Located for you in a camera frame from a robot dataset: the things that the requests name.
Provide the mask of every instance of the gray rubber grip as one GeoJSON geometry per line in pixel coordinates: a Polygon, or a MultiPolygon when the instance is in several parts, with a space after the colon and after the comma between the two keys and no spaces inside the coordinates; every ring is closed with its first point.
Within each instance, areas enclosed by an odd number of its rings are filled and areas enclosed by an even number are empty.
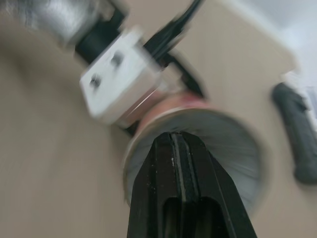
{"type": "Polygon", "coordinates": [[[284,83],[272,92],[291,143],[295,178],[304,184],[317,184],[317,139],[307,117],[303,98],[284,83]]]}

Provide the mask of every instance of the metal screw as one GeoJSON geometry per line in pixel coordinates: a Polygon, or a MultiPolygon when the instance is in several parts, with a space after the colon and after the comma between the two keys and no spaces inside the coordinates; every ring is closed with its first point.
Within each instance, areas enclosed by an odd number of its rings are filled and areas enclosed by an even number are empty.
{"type": "Polygon", "coordinates": [[[120,51],[114,53],[113,58],[111,59],[111,63],[114,64],[115,67],[119,67],[123,62],[123,54],[120,51]]]}
{"type": "Polygon", "coordinates": [[[100,76],[97,74],[94,74],[91,77],[90,85],[93,86],[94,88],[99,88],[100,84],[101,84],[100,76]]]}

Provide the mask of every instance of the metal cylinder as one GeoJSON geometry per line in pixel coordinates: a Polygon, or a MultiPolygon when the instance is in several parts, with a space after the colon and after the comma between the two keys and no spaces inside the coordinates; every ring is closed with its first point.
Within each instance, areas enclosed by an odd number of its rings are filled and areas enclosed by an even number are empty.
{"type": "Polygon", "coordinates": [[[98,21],[98,1],[7,0],[2,4],[25,26],[50,32],[62,45],[75,45],[98,21]]]}

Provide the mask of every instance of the beige wall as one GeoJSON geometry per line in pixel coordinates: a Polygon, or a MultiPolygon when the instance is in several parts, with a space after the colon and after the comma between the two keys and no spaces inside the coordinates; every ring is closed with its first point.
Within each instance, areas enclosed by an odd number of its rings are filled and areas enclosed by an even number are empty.
{"type": "MultiPolygon", "coordinates": [[[[140,23],[148,38],[188,3],[129,0],[126,24],[140,23]]],[[[258,236],[315,237],[317,194],[294,182],[286,135],[269,98],[294,59],[251,22],[230,2],[208,0],[178,49],[213,103],[263,143],[266,183],[252,214],[258,236]]],[[[128,137],[89,118],[78,86],[83,70],[47,36],[1,17],[1,237],[126,236],[121,158],[128,137]]]]}

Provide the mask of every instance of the black cable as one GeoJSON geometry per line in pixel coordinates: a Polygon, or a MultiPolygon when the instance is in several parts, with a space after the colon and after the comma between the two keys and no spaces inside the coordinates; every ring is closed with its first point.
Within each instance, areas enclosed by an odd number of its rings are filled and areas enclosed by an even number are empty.
{"type": "Polygon", "coordinates": [[[178,18],[176,24],[180,26],[185,26],[186,23],[192,18],[195,11],[198,9],[199,5],[203,2],[203,0],[194,0],[190,7],[186,10],[186,12],[178,18]]]}
{"type": "Polygon", "coordinates": [[[148,50],[158,63],[160,63],[164,53],[170,49],[169,44],[184,31],[185,25],[192,18],[202,2],[203,0],[194,0],[183,15],[177,20],[169,22],[146,42],[144,48],[148,50]]]}

